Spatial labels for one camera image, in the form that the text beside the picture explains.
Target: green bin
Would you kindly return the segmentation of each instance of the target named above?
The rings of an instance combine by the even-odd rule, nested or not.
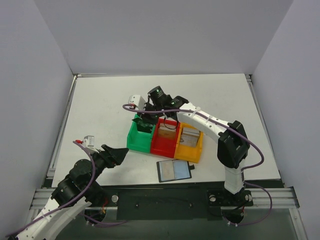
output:
[[[132,121],[129,134],[126,138],[126,147],[130,150],[143,153],[150,153],[151,140],[154,135],[156,126],[154,125],[151,133],[138,131],[137,123]]]

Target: white panel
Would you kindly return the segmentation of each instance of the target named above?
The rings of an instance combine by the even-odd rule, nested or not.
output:
[[[253,74],[280,173],[308,238],[320,236],[320,2],[295,0]]]
[[[131,95],[147,96],[157,85],[161,85],[166,94],[183,96],[219,119],[242,122],[248,138],[265,154],[265,163],[245,170],[245,178],[280,178],[244,74],[119,76],[78,78],[52,186],[56,187],[65,178],[76,161],[87,158],[72,141],[93,135],[96,147],[102,144],[125,147],[134,114],[122,109],[122,105]],[[101,185],[157,184],[156,162],[165,159],[129,151],[121,166],[105,169],[97,182]],[[259,161],[259,154],[251,147],[246,164]],[[225,167],[217,158],[217,144],[208,136],[203,138],[201,160],[191,174],[192,178],[175,183],[225,180]]]
[[[73,79],[32,0],[0,1],[0,239],[25,223]]]
[[[252,74],[292,0],[35,0],[74,73]]]

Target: white table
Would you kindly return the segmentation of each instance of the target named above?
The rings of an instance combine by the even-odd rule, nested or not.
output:
[[[102,144],[113,148],[126,147],[134,113],[125,111],[122,105],[128,103],[129,96],[134,94],[147,99],[147,92],[158,85],[173,98],[180,95],[217,118],[229,122],[238,120],[244,125],[248,138],[265,156],[264,164],[244,171],[246,180],[280,179],[244,74],[80,77],[75,86],[52,187],[65,178],[76,161],[88,159],[72,141],[93,135],[96,148]],[[97,182],[102,186],[158,184],[156,162],[166,159],[130,150],[122,165],[105,169]],[[259,154],[251,147],[245,164],[259,161]],[[225,180],[224,166],[217,158],[217,144],[208,136],[203,138],[202,156],[191,174],[190,179],[167,183]]]

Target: yellow bin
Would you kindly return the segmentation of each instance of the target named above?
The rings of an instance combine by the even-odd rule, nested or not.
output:
[[[187,123],[180,122],[179,135],[178,135],[178,139],[176,142],[174,158],[186,160],[186,161],[193,162],[193,163],[197,164],[200,160],[200,157],[201,157],[202,142],[204,139],[204,133],[202,131],[200,132],[200,137],[199,137],[199,140],[198,140],[195,147],[181,145],[180,138],[181,138],[181,133],[182,133],[183,128],[196,129]]]

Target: gray floor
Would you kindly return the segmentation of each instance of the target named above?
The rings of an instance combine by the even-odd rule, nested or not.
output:
[[[246,210],[245,222],[261,218],[266,209]],[[274,209],[261,223],[232,227],[225,221],[140,220],[109,228],[87,226],[77,217],[56,238],[57,240],[297,240],[287,209]]]

